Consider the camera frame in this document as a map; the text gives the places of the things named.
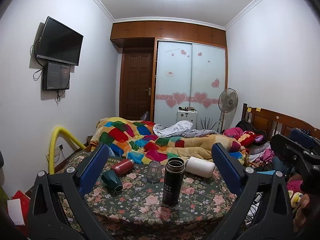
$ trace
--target metal screw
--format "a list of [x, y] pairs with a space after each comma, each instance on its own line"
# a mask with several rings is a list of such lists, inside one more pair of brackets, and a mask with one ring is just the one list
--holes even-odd
[[39, 172], [38, 172], [38, 176], [39, 176], [39, 177], [42, 177], [44, 174], [45, 174], [44, 171], [39, 171]]
[[76, 168], [71, 166], [71, 167], [67, 168], [67, 173], [73, 173], [75, 170], [76, 170]]
[[247, 173], [253, 173], [253, 168], [251, 168], [251, 167], [246, 167], [245, 168], [245, 171], [247, 172]]
[[278, 177], [282, 177], [282, 172], [281, 172], [281, 171], [276, 171], [276, 175], [277, 175]]

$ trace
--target tv screen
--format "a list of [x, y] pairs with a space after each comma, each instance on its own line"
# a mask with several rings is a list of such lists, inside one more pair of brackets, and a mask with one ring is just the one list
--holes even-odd
[[40, 39], [37, 57], [78, 66], [82, 39], [81, 34], [48, 17]]

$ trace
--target white tumbler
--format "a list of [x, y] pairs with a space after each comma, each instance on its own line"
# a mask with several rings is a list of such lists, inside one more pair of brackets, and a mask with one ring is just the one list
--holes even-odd
[[186, 162], [186, 172], [210, 178], [212, 176], [215, 164], [196, 157], [190, 157]]

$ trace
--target wooden bed frame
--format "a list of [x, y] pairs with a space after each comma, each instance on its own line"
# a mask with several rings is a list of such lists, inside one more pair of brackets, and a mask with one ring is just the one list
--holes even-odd
[[249, 121], [254, 128], [265, 131], [268, 141], [270, 141], [271, 137], [276, 133], [288, 136], [293, 128], [309, 130], [311, 136], [320, 139], [320, 130], [318, 128], [285, 114], [263, 108], [249, 107], [247, 104], [243, 104], [241, 117], [241, 119]]

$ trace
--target red bottle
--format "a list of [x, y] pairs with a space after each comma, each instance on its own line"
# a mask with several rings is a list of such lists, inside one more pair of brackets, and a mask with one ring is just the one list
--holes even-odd
[[120, 161], [119, 163], [113, 165], [111, 167], [111, 169], [119, 177], [119, 176], [127, 173], [128, 171], [133, 170], [133, 167], [134, 167], [134, 160], [125, 159], [125, 160]]

